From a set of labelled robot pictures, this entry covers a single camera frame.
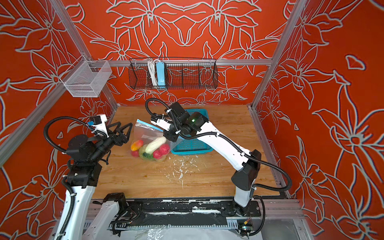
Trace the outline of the yellow orange pepper toy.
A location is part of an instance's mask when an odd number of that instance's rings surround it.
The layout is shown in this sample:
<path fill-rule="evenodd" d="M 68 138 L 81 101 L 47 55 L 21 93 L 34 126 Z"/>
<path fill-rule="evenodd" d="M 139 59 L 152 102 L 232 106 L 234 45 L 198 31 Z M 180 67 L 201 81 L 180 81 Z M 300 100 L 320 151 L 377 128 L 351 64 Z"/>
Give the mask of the yellow orange pepper toy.
<path fill-rule="evenodd" d="M 144 141 L 143 140 L 134 141 L 131 144 L 131 151 L 132 152 L 137 152 L 143 145 L 144 145 Z"/>

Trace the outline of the red round fruit toy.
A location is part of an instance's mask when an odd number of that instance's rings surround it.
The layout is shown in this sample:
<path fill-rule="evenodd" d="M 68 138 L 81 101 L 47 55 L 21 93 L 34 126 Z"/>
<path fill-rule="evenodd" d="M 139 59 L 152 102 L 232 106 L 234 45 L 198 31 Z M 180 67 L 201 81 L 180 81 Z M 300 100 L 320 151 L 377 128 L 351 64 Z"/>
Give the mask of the red round fruit toy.
<path fill-rule="evenodd" d="M 171 151 L 171 148 L 168 144 L 162 144 L 159 147 L 159 152 L 161 153 L 162 156 L 167 155 Z"/>

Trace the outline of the clear zip top bag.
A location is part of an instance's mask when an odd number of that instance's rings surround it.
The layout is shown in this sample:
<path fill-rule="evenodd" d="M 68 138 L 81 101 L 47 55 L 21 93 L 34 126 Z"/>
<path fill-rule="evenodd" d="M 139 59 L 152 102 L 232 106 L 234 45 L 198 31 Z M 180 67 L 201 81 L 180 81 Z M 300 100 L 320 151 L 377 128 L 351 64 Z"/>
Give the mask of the clear zip top bag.
<path fill-rule="evenodd" d="M 144 121 L 141 121 L 139 119 L 137 119 L 137 121 L 136 121 L 136 123 L 134 125 L 133 134 L 134 134 L 134 136 L 133 136 L 133 141 L 131 142 L 131 144 L 134 141 L 143 140 L 144 141 L 144 145 L 148 145 L 150 142 L 152 142 L 156 138 L 164 137 L 163 136 L 163 131 L 161 129 L 159 129 L 159 128 L 151 125 L 151 124 L 148 124 L 148 123 L 146 123 Z M 165 144 L 168 144 L 170 146 L 170 148 L 171 148 L 171 141 L 169 141 L 168 139 L 167 139 Z M 167 155 L 162 156 L 162 158 L 159 159 L 159 160 L 154 159 L 152 161 L 153 162 L 162 162 L 162 161 L 164 161 L 166 159 Z"/>

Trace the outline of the white daikon toy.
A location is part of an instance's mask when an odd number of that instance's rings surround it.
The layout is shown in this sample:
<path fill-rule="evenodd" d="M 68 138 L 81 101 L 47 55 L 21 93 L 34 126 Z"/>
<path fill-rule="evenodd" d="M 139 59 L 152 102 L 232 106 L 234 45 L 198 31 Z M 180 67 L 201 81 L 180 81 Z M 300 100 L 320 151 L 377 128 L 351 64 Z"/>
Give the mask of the white daikon toy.
<path fill-rule="evenodd" d="M 153 140 L 152 142 L 150 142 L 146 149 L 145 149 L 145 153 L 146 154 L 152 154 L 155 150 L 157 150 L 158 148 L 161 147 L 161 145 L 165 144 L 167 141 L 167 139 L 165 137 L 158 137 L 156 138 L 155 140 Z"/>

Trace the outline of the green cabbage toy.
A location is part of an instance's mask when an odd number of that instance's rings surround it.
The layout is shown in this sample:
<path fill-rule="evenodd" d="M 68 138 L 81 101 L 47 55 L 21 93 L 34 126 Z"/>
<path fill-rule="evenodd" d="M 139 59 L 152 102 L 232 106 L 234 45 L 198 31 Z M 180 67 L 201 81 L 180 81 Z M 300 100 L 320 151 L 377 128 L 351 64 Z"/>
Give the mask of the green cabbage toy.
<path fill-rule="evenodd" d="M 148 154 L 146 153 L 146 148 L 147 148 L 148 145 L 143 145 L 140 149 L 139 149 L 139 157 L 143 160 L 154 160 L 153 158 L 153 154 Z"/>

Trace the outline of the red strawberry toy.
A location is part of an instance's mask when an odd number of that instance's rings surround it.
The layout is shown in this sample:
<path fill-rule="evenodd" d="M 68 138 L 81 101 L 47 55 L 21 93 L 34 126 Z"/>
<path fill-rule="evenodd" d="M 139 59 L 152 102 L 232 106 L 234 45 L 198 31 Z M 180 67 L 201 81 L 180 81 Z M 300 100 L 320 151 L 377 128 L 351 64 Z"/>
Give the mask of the red strawberry toy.
<path fill-rule="evenodd" d="M 163 154 L 161 153 L 160 150 L 155 150 L 155 151 L 153 152 L 153 158 L 154 158 L 154 159 L 159 160 L 159 159 L 162 158 L 162 156 L 163 156 Z"/>

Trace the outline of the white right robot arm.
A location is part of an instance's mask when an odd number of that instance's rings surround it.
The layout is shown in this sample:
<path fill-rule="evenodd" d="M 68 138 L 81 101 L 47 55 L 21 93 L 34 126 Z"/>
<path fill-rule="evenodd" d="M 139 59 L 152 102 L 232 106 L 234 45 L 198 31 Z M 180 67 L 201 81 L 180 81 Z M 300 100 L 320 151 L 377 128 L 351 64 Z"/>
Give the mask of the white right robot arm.
<path fill-rule="evenodd" d="M 164 130 L 164 137 L 172 142 L 178 138 L 185 140 L 197 139 L 209 145 L 224 157 L 235 169 L 231 181 L 235 185 L 234 202 L 245 208 L 254 197 L 254 190 L 263 188 L 275 192 L 288 191 L 292 179 L 277 165 L 262 161 L 261 153 L 249 151 L 221 133 L 213 123 L 199 112 L 190 114 L 178 102 L 167 105 L 160 99 L 150 98 L 145 108 L 151 115 L 151 122 Z M 255 182 L 261 165 L 265 165 L 281 173 L 287 180 L 284 187 L 271 187 Z"/>

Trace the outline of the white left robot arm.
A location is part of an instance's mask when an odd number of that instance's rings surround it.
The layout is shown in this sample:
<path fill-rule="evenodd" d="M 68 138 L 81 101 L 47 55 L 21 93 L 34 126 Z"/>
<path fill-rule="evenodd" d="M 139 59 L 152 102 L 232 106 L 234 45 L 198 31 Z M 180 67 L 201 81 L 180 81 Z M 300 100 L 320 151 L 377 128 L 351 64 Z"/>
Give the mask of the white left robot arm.
<path fill-rule="evenodd" d="M 77 135 L 73 137 L 68 148 L 57 145 L 49 136 L 49 128 L 60 120 L 71 120 L 87 127 L 94 137 Z M 98 185 L 102 170 L 101 162 L 108 163 L 114 146 L 128 143 L 133 127 L 132 123 L 122 125 L 116 122 L 107 125 L 106 115 L 92 116 L 85 123 L 79 119 L 63 116 L 49 121 L 44 127 L 46 141 L 61 153 L 69 156 L 67 162 L 69 173 L 62 178 L 66 188 L 63 214 L 60 218 L 55 240 L 118 240 L 121 231 L 116 230 L 119 218 L 129 209 L 124 193 L 108 194 L 102 202 L 91 225 L 85 229 L 86 216 L 92 196 Z"/>

